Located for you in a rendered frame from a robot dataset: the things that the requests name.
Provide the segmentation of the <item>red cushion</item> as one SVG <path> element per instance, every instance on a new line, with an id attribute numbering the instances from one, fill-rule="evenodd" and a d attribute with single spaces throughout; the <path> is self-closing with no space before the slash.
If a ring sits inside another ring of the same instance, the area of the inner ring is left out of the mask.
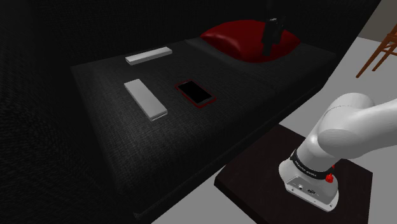
<path id="1" fill-rule="evenodd" d="M 270 55 L 263 55 L 261 42 L 265 22 L 256 20 L 236 20 L 217 25 L 200 37 L 217 50 L 244 62 L 260 63 L 278 59 L 291 53 L 300 40 L 284 30 L 278 44 L 273 44 Z"/>

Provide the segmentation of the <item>red-cased black phone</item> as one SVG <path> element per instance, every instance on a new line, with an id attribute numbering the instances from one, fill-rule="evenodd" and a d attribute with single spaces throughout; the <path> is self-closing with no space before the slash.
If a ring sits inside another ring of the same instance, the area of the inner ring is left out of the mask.
<path id="1" fill-rule="evenodd" d="M 181 92 L 196 108 L 203 108 L 216 101 L 216 97 L 212 93 L 192 79 L 176 84 L 175 89 Z"/>

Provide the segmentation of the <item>wooden chair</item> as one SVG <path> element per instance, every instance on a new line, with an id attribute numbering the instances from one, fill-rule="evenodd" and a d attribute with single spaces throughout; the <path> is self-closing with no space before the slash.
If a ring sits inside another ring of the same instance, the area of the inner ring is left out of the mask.
<path id="1" fill-rule="evenodd" d="M 395 52 L 395 49 L 397 49 L 397 23 L 393 27 L 393 29 L 385 36 L 385 38 L 382 40 L 377 49 L 372 53 L 364 66 L 360 69 L 360 71 L 356 75 L 356 78 L 359 78 L 366 71 L 368 66 L 377 58 L 380 53 L 383 52 L 384 54 L 382 58 L 378 61 L 378 63 L 376 63 L 376 65 L 373 67 L 372 71 L 376 71 L 388 58 L 388 56 L 397 56 L 397 52 Z"/>

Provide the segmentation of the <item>dark sofa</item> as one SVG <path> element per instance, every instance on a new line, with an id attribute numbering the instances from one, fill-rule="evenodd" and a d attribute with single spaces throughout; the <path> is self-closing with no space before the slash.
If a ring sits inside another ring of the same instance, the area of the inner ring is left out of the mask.
<path id="1" fill-rule="evenodd" d="M 200 39 L 265 0 L 0 0 L 0 224 L 150 224 L 311 98 L 336 55 L 252 64 Z M 125 58 L 172 54 L 129 65 Z M 149 121 L 124 83 L 168 114 Z M 175 85 L 216 97 L 196 108 Z"/>

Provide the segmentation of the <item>grey remote control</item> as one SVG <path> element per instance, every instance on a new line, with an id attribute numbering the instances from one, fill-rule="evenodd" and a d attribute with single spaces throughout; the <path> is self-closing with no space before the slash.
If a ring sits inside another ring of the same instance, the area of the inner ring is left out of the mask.
<path id="1" fill-rule="evenodd" d="M 124 86 L 149 121 L 152 122 L 168 114 L 166 107 L 140 79 L 126 82 Z"/>
<path id="2" fill-rule="evenodd" d="M 164 56 L 170 55 L 170 54 L 172 54 L 172 50 L 165 46 L 162 48 L 157 48 L 157 49 L 150 50 L 147 52 L 138 53 L 135 55 L 128 56 L 125 58 L 125 60 L 129 65 L 133 66 L 136 64 L 147 62 L 149 60 L 164 57 Z"/>

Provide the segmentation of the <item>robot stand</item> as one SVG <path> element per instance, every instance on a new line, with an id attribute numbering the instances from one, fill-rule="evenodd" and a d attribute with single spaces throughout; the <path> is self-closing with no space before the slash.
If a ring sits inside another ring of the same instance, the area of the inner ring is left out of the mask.
<path id="1" fill-rule="evenodd" d="M 334 210 L 287 192 L 278 167 L 304 139 L 275 126 L 226 164 L 214 185 L 256 224 L 368 224 L 373 174 L 349 160 L 336 164 L 340 197 Z"/>

